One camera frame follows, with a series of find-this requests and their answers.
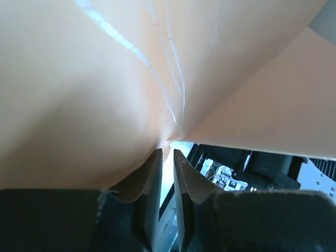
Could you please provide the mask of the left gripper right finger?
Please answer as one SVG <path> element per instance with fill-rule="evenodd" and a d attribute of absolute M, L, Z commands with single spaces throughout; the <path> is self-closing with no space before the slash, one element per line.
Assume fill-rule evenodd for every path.
<path fill-rule="evenodd" d="M 227 206 L 236 192 L 210 182 L 180 150 L 174 150 L 174 186 L 180 251 L 236 251 Z"/>

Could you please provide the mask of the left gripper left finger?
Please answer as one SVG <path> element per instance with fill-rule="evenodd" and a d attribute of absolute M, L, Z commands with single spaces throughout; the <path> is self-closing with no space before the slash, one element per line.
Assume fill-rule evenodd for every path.
<path fill-rule="evenodd" d="M 89 251 L 153 251 L 159 223 L 163 152 L 154 150 L 102 193 Z"/>

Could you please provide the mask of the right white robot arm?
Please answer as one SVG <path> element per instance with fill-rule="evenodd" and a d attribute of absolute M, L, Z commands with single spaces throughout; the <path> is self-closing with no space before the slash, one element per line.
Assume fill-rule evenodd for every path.
<path fill-rule="evenodd" d="M 335 200 L 335 161 L 204 144 L 187 159 L 225 191 L 313 190 Z"/>

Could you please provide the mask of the kraft wrapping paper sheet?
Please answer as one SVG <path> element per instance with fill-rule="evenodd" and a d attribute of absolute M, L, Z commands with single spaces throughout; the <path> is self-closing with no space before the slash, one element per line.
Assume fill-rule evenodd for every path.
<path fill-rule="evenodd" d="M 1 188 L 106 188 L 176 140 L 335 158 L 329 1 L 1 1 Z"/>

